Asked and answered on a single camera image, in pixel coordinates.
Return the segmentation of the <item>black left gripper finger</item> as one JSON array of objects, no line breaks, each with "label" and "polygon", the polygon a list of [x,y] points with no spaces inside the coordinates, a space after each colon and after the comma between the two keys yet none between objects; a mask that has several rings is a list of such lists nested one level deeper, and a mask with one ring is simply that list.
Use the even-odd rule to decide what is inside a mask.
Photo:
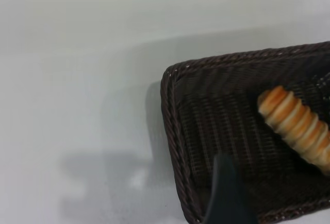
[{"label": "black left gripper finger", "polygon": [[258,223],[231,158],[218,154],[213,161],[212,188],[203,223]]}]

